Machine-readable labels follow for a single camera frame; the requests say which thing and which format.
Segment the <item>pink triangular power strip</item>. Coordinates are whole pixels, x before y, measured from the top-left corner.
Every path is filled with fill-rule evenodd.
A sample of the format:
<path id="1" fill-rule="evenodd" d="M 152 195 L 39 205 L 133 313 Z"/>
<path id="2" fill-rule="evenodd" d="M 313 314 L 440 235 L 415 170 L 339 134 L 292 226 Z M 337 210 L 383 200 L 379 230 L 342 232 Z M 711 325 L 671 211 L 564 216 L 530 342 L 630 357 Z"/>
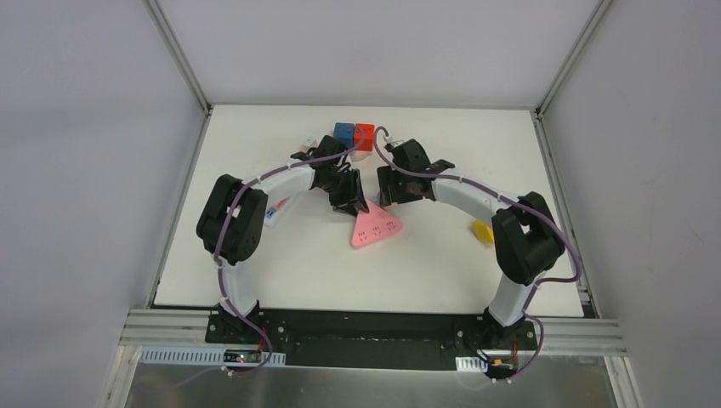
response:
<path id="1" fill-rule="evenodd" d="M 389 238 L 403 230 L 403 223 L 390 212 L 366 200 L 368 212 L 358 212 L 350 245 L 360 248 Z"/>

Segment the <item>yellow cube socket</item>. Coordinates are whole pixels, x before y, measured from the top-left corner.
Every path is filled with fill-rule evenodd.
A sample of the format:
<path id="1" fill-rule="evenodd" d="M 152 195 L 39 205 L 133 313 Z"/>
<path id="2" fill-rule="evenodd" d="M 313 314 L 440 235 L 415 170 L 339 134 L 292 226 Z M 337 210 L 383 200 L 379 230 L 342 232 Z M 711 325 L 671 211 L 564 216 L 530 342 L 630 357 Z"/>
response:
<path id="1" fill-rule="evenodd" d="M 475 238 L 487 245 L 494 245 L 495 244 L 495 238 L 494 233 L 491 227 L 484 224 L 480 220 L 476 219 L 471 224 L 471 230 L 474 233 Z"/>

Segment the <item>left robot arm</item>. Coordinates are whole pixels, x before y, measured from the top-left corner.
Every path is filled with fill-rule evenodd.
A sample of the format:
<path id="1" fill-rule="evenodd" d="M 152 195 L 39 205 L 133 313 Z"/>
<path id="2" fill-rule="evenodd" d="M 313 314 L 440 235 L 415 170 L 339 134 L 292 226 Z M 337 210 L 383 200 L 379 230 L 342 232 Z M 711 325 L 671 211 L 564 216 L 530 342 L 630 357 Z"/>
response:
<path id="1" fill-rule="evenodd" d="M 293 153 L 286 163 L 246 180 L 229 174 L 213 186 L 196 225 L 218 269 L 220 306 L 230 313 L 226 331 L 238 343 L 250 343 L 259 321 L 250 313 L 258 295 L 249 283 L 245 262 L 255 253 L 269 207 L 312 189 L 326 192 L 333 211 L 357 217 L 368 213 L 359 170 L 350 156 L 363 144 L 347 147 L 326 135 L 316 147 Z"/>

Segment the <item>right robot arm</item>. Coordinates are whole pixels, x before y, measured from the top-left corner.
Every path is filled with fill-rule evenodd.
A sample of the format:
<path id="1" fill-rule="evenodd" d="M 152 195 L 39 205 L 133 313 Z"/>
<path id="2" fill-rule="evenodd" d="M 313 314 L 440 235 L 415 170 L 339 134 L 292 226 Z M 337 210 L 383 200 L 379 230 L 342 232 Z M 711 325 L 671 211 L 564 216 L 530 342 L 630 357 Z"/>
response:
<path id="1" fill-rule="evenodd" d="M 564 281 L 580 279 L 579 253 L 539 193 L 504 194 L 467 177 L 450 161 L 430 161 L 417 140 L 395 141 L 383 126 L 372 133 L 359 129 L 355 138 L 359 146 L 371 142 L 384 163 L 378 169 L 381 204 L 428 199 L 455 207 L 491 228 L 502 278 L 483 312 L 480 331 L 493 348 L 504 348 L 516 338 L 516 327 L 528 319 L 526 310 L 540 285 L 560 281 L 546 273 L 562 255 L 569 255 L 575 268 Z"/>

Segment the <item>pink round socket base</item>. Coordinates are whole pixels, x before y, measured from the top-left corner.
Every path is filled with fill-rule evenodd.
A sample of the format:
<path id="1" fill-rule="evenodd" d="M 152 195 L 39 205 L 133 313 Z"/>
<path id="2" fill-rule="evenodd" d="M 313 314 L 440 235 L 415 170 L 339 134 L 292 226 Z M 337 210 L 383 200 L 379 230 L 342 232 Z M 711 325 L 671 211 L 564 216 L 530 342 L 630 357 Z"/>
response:
<path id="1" fill-rule="evenodd" d="M 349 153 L 349 159 L 352 162 L 360 162 L 360 161 L 365 160 L 371 154 L 372 154 L 372 152 L 368 151 L 368 150 L 354 150 Z"/>

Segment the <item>blue cube socket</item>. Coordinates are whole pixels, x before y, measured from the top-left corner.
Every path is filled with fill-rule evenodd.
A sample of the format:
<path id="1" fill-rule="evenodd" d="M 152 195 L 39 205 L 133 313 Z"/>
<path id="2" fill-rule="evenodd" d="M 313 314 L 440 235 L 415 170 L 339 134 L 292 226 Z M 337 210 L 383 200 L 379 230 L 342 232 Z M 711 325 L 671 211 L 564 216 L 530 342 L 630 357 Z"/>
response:
<path id="1" fill-rule="evenodd" d="M 355 125 L 353 123 L 336 122 L 332 135 L 341 142 L 346 149 L 350 149 L 355 145 Z"/>

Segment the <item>red cube socket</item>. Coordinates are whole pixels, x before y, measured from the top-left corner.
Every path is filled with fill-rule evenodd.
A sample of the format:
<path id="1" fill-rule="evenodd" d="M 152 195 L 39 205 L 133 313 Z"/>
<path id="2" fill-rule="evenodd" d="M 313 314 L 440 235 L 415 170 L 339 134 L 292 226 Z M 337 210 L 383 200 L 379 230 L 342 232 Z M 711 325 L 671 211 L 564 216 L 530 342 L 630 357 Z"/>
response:
<path id="1" fill-rule="evenodd" d="M 356 123 L 353 143 L 357 151 L 371 152 L 374 150 L 375 125 L 371 123 Z"/>

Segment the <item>white USB charger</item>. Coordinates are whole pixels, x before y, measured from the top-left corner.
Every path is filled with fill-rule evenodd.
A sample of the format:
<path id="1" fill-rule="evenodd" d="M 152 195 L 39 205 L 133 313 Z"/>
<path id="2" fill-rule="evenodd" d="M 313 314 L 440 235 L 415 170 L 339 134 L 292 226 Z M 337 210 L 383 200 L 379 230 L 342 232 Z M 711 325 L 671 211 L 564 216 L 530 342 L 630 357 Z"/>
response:
<path id="1" fill-rule="evenodd" d="M 317 146 L 317 138 L 315 136 L 308 136 L 304 139 L 302 146 L 304 149 L 310 149 Z"/>

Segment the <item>white power strip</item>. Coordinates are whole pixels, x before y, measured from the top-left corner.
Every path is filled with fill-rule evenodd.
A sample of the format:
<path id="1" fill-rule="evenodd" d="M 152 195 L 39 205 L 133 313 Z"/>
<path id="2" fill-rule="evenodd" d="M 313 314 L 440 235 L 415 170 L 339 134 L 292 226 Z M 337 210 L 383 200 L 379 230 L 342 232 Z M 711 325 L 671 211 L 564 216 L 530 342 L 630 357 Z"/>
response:
<path id="1" fill-rule="evenodd" d="M 289 207 L 294 203 L 295 197 L 289 196 L 282 201 L 268 207 L 264 214 L 264 226 L 267 228 L 275 227 L 282 217 L 287 213 Z"/>

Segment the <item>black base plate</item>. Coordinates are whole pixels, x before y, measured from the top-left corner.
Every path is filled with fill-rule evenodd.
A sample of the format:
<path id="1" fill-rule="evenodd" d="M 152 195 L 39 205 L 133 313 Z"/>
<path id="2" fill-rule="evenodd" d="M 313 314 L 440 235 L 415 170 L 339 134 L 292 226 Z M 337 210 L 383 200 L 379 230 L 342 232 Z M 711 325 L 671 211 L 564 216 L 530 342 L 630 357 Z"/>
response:
<path id="1" fill-rule="evenodd" d="M 537 331 L 522 320 L 496 329 L 482 314 L 408 314 L 256 307 L 241 320 L 216 306 L 207 343 L 271 350 L 288 366 L 455 371 L 463 359 L 499 359 L 514 370 L 534 352 Z"/>

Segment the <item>aluminium frame rail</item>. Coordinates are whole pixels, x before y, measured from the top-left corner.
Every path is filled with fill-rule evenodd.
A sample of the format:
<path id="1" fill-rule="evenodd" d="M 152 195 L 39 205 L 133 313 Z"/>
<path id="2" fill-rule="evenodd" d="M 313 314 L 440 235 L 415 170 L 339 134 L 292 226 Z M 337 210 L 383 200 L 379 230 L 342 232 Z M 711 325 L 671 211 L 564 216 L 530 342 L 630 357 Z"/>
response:
<path id="1" fill-rule="evenodd" d="M 188 346 L 205 343 L 208 310 L 131 309 L 121 345 Z"/>

